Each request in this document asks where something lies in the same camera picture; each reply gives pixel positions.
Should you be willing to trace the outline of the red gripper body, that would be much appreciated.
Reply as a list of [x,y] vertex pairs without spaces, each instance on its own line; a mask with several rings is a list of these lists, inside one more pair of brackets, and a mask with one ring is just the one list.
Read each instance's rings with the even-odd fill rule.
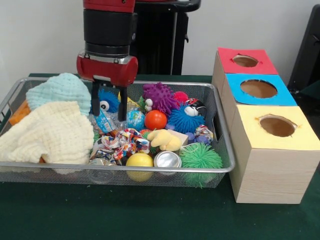
[[85,80],[106,80],[116,87],[128,87],[138,72],[138,60],[134,56],[122,58],[98,57],[79,54],[76,59],[78,75]]

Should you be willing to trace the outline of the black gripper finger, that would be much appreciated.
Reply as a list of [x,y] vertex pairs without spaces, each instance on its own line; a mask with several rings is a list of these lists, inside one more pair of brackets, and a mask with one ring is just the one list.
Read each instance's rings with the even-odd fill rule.
[[92,82],[91,107],[92,107],[92,114],[94,116],[100,115],[100,100],[99,100],[100,85],[101,85],[100,80],[95,80]]
[[125,122],[127,120],[127,104],[128,104],[128,93],[127,87],[119,86],[120,103],[118,106],[118,120]]

